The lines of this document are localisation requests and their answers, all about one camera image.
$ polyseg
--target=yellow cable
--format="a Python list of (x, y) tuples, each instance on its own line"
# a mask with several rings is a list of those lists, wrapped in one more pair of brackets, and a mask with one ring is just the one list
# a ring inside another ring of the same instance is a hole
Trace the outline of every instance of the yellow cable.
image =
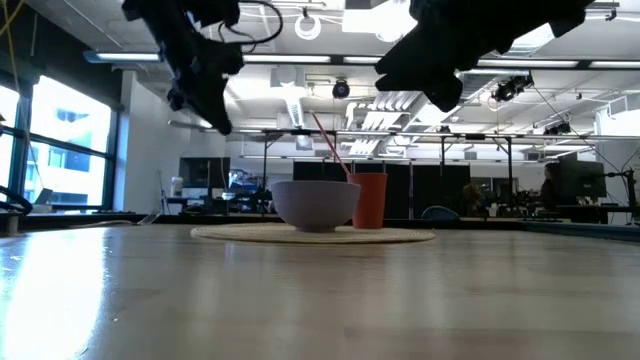
[(20, 0), (20, 2), (18, 3), (18, 6), (16, 6), (16, 9), (13, 10), (13, 13), (11, 14), (11, 16), (8, 16), (8, 10), (7, 10), (7, 3), (5, 2), (4, 7), (4, 11), (5, 11), (5, 23), (2, 26), (2, 28), (0, 29), (0, 37), (2, 37), (2, 35), (4, 35), (4, 33), (9, 30), (9, 26), (11, 25), (11, 23), (13, 22), (13, 20), (16, 18), (16, 16), (18, 15), (18, 12), (20, 11), (20, 8), (22, 8), (22, 5), (24, 5), (24, 1), (25, 0)]
[[(0, 37), (2, 37), (2, 34), (4, 34), (4, 32), (6, 30), (6, 32), (7, 32), (7, 40), (9, 40), (9, 57), (11, 58), (11, 69), (13, 70), (13, 80), (16, 83), (16, 91), (18, 92), (18, 94), (20, 94), (20, 82), (18, 81), (18, 69), (16, 68), (15, 53), (13, 52), (13, 37), (11, 36), (11, 21), (12, 20), (9, 17), (9, 9), (7, 9), (6, 3), (5, 3), (5, 6), (3, 6), (2, 8), (4, 10), (5, 25), (2, 28), (2, 30), (0, 30)], [(18, 10), (20, 10), (19, 7), (16, 8), (16, 11), (13, 12), (13, 15), (17, 14)]]
[[(9, 57), (11, 58), (11, 68), (13, 69), (13, 80), (16, 83), (16, 91), (18, 92), (18, 94), (20, 94), (20, 80), (18, 76), (18, 68), (16, 66), (16, 56), (15, 56), (15, 52), (13, 51), (13, 36), (11, 36), (11, 22), (13, 22), (13, 19), (15, 19), (23, 3), (24, 3), (24, 0), (21, 0), (20, 3), (18, 3), (18, 6), (16, 6), (16, 9), (14, 10), (13, 14), (11, 14), (11, 16), (9, 16), (9, 9), (7, 8), (5, 3), (5, 6), (3, 6), (5, 24), (2, 27), (2, 29), (0, 29), (0, 37), (2, 37), (5, 31), (7, 32), (7, 40), (9, 40)], [(38, 163), (36, 161), (35, 154), (33, 153), (33, 147), (31, 146), (30, 135), (31, 135), (30, 130), (25, 129), (24, 140), (27, 143), (27, 147), (29, 148), (29, 151), (31, 152), (31, 157), (33, 158), (34, 167), (36, 169), (36, 173), (38, 174), (38, 178), (40, 179), (40, 184), (44, 188), (42, 175), (40, 175), (40, 169), (38, 168)]]

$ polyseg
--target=ceiling light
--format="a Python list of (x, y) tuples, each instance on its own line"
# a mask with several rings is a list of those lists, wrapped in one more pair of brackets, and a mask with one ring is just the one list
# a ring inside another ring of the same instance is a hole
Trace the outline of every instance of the ceiling light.
[(156, 53), (99, 53), (96, 51), (85, 51), (84, 57), (90, 63), (160, 62), (160, 56)]
[(323, 9), (323, 10), (327, 8), (326, 2), (315, 2), (315, 1), (274, 0), (271, 3), (277, 7), (306, 7), (306, 8)]
[(594, 61), (591, 63), (591, 68), (614, 68), (614, 69), (629, 69), (640, 68), (640, 61)]
[[(264, 159), (265, 157), (263, 155), (240, 155), (239, 158), (241, 159)], [(282, 156), (267, 156), (267, 159), (282, 159)]]
[(578, 64), (574, 60), (525, 60), (525, 59), (481, 59), (480, 67), (499, 68), (572, 68)]
[(380, 59), (382, 58), (379, 56), (345, 56), (344, 63), (373, 65), (377, 64)]
[(338, 135), (389, 136), (391, 133), (385, 131), (338, 131)]
[(259, 129), (238, 129), (238, 130), (233, 130), (234, 133), (240, 133), (240, 134), (259, 134), (262, 132), (262, 130)]
[(464, 71), (465, 75), (505, 75), (505, 76), (527, 76), (528, 70), (509, 70), (509, 69), (473, 69)]
[(346, 9), (342, 32), (375, 34), (384, 42), (397, 41), (417, 24), (409, 15), (409, 3), (409, 0), (387, 0), (373, 9)]
[(314, 55), (245, 55), (246, 63), (318, 63), (328, 64), (331, 62), (330, 56)]
[[(302, 30), (302, 21), (310, 18), (313, 20), (313, 27), (311, 30)], [(320, 35), (322, 31), (322, 25), (320, 24), (320, 19), (317, 16), (311, 15), (308, 17), (304, 17), (304, 15), (300, 15), (298, 20), (296, 20), (294, 29), (296, 31), (296, 35), (302, 40), (314, 40)]]

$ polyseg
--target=red straw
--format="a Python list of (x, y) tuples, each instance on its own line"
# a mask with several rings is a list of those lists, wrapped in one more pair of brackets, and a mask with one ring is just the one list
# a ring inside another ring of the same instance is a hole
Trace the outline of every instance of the red straw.
[(344, 170), (344, 173), (347, 174), (347, 176), (351, 175), (351, 172), (347, 169), (346, 166), (344, 166), (344, 163), (342, 162), (342, 159), (340, 159), (340, 155), (338, 155), (338, 152), (336, 151), (336, 148), (334, 148), (333, 145), (331, 144), (331, 140), (329, 140), (329, 136), (327, 135), (327, 132), (324, 131), (324, 128), (322, 128), (322, 125), (320, 125), (320, 120), (318, 120), (318, 118), (316, 117), (316, 113), (311, 112), (311, 116), (313, 116), (313, 119), (316, 121), (316, 124), (318, 124), (318, 128), (320, 129), (320, 132), (322, 133), (322, 137), (324, 137), (324, 141), (327, 142), (327, 145), (329, 145), (329, 148), (333, 152), (333, 155), (335, 155), (335, 157), (340, 162), (340, 165), (342, 165), (342, 170)]

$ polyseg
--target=computer monitor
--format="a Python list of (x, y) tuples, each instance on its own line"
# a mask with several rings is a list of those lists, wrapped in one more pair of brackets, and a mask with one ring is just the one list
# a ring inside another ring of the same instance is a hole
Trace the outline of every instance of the computer monitor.
[(185, 188), (206, 188), (208, 185), (214, 189), (224, 189), (229, 186), (230, 167), (231, 159), (228, 157), (181, 158), (180, 177), (184, 179)]
[(607, 183), (602, 163), (561, 159), (559, 164), (563, 196), (607, 197)]

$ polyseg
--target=woven placemat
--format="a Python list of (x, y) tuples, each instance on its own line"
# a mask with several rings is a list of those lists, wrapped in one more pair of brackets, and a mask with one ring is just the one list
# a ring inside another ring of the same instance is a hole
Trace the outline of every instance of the woven placemat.
[(426, 230), (356, 230), (342, 226), (332, 233), (306, 233), (286, 224), (234, 224), (191, 230), (195, 238), (282, 244), (385, 244), (427, 241), (435, 235)]

